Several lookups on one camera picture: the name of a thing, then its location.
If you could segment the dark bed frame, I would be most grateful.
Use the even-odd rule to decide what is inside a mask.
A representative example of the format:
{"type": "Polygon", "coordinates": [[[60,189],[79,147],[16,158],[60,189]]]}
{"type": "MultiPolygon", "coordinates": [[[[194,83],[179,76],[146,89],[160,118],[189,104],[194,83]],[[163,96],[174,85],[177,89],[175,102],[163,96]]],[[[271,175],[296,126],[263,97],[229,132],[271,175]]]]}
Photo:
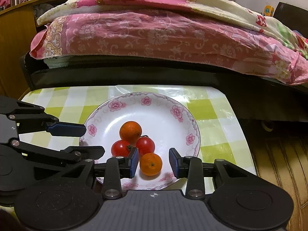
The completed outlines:
{"type": "Polygon", "coordinates": [[[213,87],[240,119],[307,122],[307,88],[241,74],[223,67],[128,56],[81,56],[50,68],[29,54],[20,60],[30,89],[96,85],[194,85],[213,87]]]}

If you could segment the orange tangerine in plate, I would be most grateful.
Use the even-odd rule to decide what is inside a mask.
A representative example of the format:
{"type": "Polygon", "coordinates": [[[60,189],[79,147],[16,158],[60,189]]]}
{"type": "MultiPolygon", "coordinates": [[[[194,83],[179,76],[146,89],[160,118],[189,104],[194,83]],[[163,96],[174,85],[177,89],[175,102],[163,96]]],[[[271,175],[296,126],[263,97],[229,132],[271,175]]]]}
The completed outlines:
{"type": "Polygon", "coordinates": [[[120,138],[129,142],[131,145],[135,145],[138,139],[141,137],[142,128],[139,123],[135,121],[127,121],[124,123],[119,131],[120,138]]]}

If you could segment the white floral plate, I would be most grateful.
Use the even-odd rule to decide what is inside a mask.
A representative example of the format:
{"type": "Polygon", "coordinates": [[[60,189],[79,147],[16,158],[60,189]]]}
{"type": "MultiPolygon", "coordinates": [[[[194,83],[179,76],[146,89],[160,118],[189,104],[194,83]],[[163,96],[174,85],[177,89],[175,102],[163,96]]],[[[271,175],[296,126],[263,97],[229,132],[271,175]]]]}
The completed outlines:
{"type": "Polygon", "coordinates": [[[122,188],[161,190],[177,182],[169,163],[169,149],[176,148],[183,157],[196,157],[200,150],[200,131],[189,110],[157,93],[123,94],[104,102],[89,115],[80,146],[104,147],[104,155],[96,162],[105,163],[112,157],[112,144],[120,139],[120,127],[127,121],[140,124],[142,134],[153,140],[155,153],[162,159],[162,170],[149,177],[138,169],[134,178],[121,180],[122,188]]]}

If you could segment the wooden cabinet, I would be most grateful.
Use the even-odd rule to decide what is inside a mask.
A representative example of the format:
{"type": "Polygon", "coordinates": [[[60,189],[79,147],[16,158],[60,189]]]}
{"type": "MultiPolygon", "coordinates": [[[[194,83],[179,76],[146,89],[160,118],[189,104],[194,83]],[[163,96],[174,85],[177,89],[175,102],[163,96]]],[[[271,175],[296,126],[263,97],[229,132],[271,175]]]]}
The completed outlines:
{"type": "Polygon", "coordinates": [[[30,0],[1,11],[1,95],[18,99],[28,90],[20,58],[30,50],[37,34],[34,7],[59,5],[67,0],[30,0]]]}

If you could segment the cream pink floral blanket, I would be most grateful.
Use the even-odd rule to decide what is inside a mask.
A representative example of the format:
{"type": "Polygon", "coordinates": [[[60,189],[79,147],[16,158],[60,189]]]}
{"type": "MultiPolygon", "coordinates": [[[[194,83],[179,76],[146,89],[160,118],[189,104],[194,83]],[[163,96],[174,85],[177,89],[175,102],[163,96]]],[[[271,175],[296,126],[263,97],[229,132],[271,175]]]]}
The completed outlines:
{"type": "Polygon", "coordinates": [[[273,17],[263,16],[229,0],[68,0],[37,19],[39,25],[63,15],[155,8],[192,12],[272,37],[307,58],[307,39],[273,17]]]}

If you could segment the red cherry tomato in plate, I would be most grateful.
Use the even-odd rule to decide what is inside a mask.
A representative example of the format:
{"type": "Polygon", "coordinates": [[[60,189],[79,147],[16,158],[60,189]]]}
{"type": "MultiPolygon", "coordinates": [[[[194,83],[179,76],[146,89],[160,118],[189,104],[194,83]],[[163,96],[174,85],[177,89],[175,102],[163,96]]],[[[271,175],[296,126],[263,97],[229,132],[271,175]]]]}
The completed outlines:
{"type": "Polygon", "coordinates": [[[136,148],[139,151],[139,156],[142,157],[147,153],[154,153],[155,143],[148,136],[142,136],[137,140],[136,148]]]}

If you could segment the pink floral quilt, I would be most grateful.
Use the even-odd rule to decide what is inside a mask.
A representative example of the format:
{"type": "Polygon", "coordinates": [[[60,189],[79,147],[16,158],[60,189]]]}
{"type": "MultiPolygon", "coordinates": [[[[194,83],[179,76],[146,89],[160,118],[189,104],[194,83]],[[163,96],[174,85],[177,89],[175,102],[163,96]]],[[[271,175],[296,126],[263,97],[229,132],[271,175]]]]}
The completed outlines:
{"type": "Polygon", "coordinates": [[[209,64],[243,74],[307,82],[307,60],[274,38],[197,15],[141,9],[57,17],[32,40],[35,59],[134,56],[209,64]]]}

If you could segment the red cherry tomato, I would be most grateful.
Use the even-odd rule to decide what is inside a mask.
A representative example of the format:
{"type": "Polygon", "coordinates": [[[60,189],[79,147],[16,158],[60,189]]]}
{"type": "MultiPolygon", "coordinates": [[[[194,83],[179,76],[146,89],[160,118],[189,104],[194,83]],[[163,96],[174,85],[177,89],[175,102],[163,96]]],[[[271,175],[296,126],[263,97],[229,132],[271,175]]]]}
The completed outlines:
{"type": "Polygon", "coordinates": [[[113,157],[127,157],[131,151],[132,146],[126,140],[118,140],[113,143],[111,147],[111,154],[113,157]]]}
{"type": "Polygon", "coordinates": [[[148,136],[142,136],[137,140],[136,148],[139,151],[139,156],[142,157],[147,153],[154,153],[155,143],[148,136]]]}

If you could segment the dark wooden headboard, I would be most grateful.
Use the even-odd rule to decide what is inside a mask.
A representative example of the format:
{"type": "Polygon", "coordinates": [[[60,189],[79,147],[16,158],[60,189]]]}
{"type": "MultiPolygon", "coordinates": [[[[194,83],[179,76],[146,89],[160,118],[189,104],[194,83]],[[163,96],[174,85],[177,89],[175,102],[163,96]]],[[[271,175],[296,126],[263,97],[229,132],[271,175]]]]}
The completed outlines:
{"type": "Polygon", "coordinates": [[[306,9],[279,2],[274,11],[274,18],[307,38],[308,11],[306,9]]]}

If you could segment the small orange tangerine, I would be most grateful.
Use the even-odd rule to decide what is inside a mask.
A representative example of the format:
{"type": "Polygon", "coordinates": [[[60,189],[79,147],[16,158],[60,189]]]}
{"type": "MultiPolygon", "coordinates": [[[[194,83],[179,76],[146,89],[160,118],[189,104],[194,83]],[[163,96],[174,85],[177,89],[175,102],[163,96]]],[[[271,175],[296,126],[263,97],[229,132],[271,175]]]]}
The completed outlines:
{"type": "Polygon", "coordinates": [[[141,157],[139,167],[144,175],[156,176],[162,170],[162,159],[155,153],[146,153],[141,157]]]}

